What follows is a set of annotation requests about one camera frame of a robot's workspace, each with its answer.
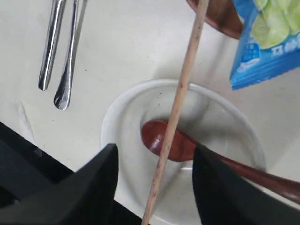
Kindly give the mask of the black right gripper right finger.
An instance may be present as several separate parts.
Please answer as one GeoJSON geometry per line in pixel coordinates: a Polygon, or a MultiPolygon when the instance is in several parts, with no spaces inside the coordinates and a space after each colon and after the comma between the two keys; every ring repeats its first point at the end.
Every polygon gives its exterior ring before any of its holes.
{"type": "Polygon", "coordinates": [[[238,176],[205,146],[194,152],[192,183],[203,225],[298,225],[300,211],[238,176]]]}

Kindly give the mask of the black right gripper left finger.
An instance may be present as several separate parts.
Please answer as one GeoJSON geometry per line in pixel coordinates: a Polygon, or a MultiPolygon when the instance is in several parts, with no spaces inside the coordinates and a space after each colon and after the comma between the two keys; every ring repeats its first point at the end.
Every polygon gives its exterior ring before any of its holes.
{"type": "Polygon", "coordinates": [[[107,225],[119,173],[116,144],[62,182],[0,211],[2,225],[107,225]]]}

